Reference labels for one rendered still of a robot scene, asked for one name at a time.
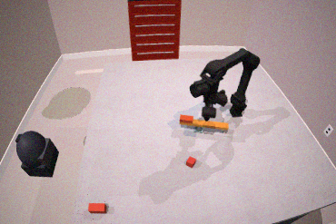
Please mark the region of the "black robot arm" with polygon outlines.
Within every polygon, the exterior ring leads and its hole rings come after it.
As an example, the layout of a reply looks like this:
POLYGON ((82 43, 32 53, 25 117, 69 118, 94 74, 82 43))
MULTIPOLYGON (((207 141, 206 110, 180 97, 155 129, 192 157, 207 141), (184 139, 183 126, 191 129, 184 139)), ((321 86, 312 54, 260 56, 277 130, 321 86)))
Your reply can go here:
MULTIPOLYGON (((236 53, 231 54, 221 60, 211 60, 207 63, 203 71, 199 74, 202 77, 201 80, 193 82, 190 86, 190 92, 194 98, 200 97, 206 93, 217 93, 218 86, 227 70, 230 70, 237 63, 241 63, 243 66, 242 76, 240 84, 235 93, 232 94, 230 102, 232 108, 230 113, 232 117, 242 117, 242 111, 245 111, 247 104, 245 104, 245 91, 249 85, 249 81, 252 77, 252 72, 258 68, 260 64, 260 58, 244 48, 240 48, 236 53), (211 77, 208 77, 206 74, 211 77)), ((228 96, 224 89, 218 92, 218 97, 215 98, 213 104, 218 103, 224 107, 228 102, 228 96)))

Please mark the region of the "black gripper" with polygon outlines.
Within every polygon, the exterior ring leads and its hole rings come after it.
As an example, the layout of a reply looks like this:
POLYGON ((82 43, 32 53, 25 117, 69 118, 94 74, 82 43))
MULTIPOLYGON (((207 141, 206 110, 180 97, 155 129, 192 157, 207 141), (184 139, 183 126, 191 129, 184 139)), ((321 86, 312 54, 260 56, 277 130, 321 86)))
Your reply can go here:
POLYGON ((202 107, 201 116, 204 118, 205 121, 208 121, 210 118, 216 117, 217 110, 213 108, 213 102, 216 97, 218 97, 218 92, 206 93, 203 95, 203 102, 205 106, 202 107))

